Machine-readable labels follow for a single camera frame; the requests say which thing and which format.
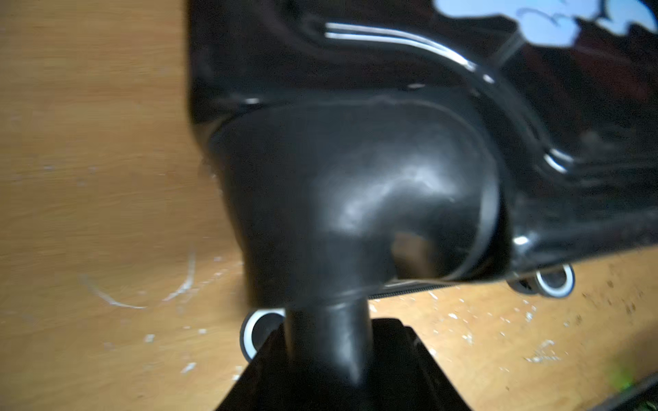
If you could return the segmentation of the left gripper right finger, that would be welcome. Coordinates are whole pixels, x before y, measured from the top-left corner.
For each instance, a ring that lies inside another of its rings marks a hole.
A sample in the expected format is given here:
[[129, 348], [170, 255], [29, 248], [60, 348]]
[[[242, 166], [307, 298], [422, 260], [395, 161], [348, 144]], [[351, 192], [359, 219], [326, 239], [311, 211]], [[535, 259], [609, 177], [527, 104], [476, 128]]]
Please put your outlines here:
[[375, 320], [376, 410], [469, 408], [411, 327]]

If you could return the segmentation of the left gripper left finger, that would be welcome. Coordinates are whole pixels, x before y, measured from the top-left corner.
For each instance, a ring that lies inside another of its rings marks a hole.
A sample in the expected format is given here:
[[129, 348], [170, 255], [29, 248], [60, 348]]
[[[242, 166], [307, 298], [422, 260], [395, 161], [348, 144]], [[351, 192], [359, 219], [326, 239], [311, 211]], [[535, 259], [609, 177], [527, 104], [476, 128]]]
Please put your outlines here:
[[216, 410], [287, 410], [288, 360], [284, 329], [270, 334]]

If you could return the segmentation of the black white astronaut suitcase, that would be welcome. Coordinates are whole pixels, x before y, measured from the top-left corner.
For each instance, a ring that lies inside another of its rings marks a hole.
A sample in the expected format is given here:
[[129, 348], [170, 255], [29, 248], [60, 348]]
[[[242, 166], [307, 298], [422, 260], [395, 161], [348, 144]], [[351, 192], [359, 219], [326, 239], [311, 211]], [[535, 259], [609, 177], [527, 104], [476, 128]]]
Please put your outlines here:
[[654, 1], [189, 1], [188, 109], [298, 373], [367, 298], [657, 243]]

